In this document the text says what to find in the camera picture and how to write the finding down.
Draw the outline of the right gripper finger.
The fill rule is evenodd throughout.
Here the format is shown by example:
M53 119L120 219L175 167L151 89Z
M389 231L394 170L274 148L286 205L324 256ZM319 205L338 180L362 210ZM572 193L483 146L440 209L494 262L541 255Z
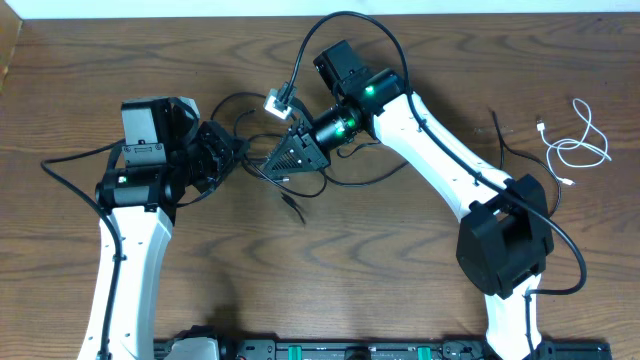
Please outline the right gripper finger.
M287 134L268 155L264 170L294 170L300 168L300 147L295 136Z
M313 170L304 169L304 168L292 168L292 169L264 168L262 169L262 171L267 176L290 176L293 174L312 172Z

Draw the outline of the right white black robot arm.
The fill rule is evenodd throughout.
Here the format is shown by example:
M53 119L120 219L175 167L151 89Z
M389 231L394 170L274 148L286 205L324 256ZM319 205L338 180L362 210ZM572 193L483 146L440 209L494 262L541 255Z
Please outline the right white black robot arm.
M491 350L501 359L535 354L542 341L535 292L554 248L542 186L531 176L514 180L469 150L393 70L318 71L338 102L316 117L288 85L267 95L267 112L295 122L263 165L264 174L323 170L330 151L368 132L416 169L458 220L456 258L484 295Z

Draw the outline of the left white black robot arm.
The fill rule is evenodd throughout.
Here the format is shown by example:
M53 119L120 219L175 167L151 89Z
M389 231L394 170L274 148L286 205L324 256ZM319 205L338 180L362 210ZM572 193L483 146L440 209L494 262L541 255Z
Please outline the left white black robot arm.
M96 187L101 254L81 359L151 359L162 262L188 187L212 194L249 144L214 121L192 138L129 136Z

